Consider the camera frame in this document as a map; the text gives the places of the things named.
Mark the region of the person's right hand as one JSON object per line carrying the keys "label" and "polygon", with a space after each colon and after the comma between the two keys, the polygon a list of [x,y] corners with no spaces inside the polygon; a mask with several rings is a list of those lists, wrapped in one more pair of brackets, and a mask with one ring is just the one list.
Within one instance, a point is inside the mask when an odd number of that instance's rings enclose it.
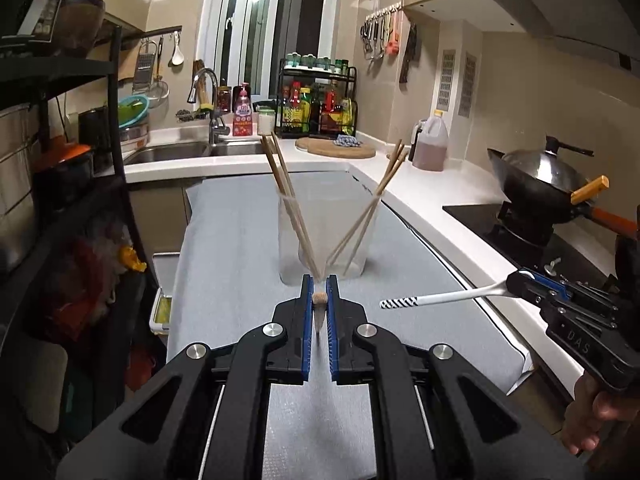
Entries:
{"label": "person's right hand", "polygon": [[561,442],[572,455],[592,452],[598,447],[599,432],[607,422],[632,422],[638,413],[638,398],[613,396],[583,372],[574,385],[574,401],[564,414]]}

